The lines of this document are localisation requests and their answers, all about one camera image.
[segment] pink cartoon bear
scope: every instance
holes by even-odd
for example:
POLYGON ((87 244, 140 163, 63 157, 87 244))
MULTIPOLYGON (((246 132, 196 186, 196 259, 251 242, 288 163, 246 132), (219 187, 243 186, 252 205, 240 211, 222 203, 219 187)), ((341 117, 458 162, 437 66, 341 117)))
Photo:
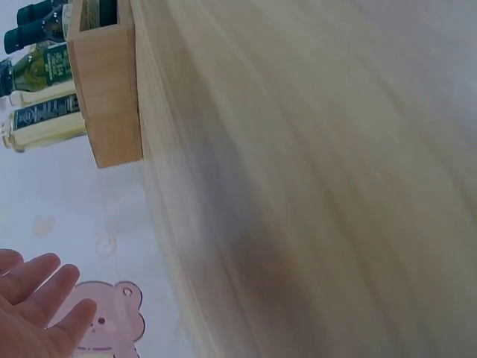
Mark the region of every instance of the pink cartoon bear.
POLYGON ((84 298, 98 305, 96 317, 73 357, 104 354, 114 358, 138 358, 134 342, 145 332, 145 321, 139 308, 142 292, 132 282, 122 281, 112 286, 105 282, 79 283, 51 321, 61 320, 84 298))

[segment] hand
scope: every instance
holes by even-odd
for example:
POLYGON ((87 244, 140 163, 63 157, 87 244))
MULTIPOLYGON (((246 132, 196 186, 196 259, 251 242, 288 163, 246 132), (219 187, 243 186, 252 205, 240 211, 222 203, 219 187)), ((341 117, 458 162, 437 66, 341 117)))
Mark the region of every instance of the hand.
POLYGON ((23 263, 18 252, 0 249, 1 358, 69 358, 80 344, 95 317, 92 300, 46 329, 80 277, 76 266, 64 265, 38 289, 59 266, 55 254, 23 263))

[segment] wooden board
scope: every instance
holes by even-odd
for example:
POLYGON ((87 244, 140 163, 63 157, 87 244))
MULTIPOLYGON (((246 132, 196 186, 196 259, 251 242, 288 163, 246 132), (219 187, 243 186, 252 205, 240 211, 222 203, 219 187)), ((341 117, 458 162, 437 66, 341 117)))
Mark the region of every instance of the wooden board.
POLYGON ((74 2, 68 50, 96 164, 104 168, 141 160, 130 1, 118 0, 118 24, 84 31, 85 1, 74 2))
POLYGON ((148 199, 199 357, 475 357, 477 5, 138 0, 148 199))

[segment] wooden spice rack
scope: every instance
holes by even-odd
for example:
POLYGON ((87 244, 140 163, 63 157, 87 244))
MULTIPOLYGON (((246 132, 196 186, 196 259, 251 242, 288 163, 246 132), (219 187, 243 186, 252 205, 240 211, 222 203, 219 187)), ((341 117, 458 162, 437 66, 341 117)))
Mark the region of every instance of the wooden spice rack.
POLYGON ((118 23, 85 30, 84 3, 73 2, 68 52, 80 109, 98 168, 142 159, 136 49, 130 0, 118 0, 118 23))

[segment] green label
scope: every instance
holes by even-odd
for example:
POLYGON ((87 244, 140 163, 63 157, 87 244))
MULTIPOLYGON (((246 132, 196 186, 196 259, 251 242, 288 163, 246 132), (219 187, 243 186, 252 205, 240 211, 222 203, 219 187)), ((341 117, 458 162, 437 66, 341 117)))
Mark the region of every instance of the green label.
POLYGON ((46 83, 49 86, 72 79, 72 68, 69 64, 66 43, 48 47, 43 52, 43 60, 45 61, 46 83))
POLYGON ((13 130, 35 125, 80 111, 78 97, 66 95, 47 102, 16 110, 13 117, 13 130))

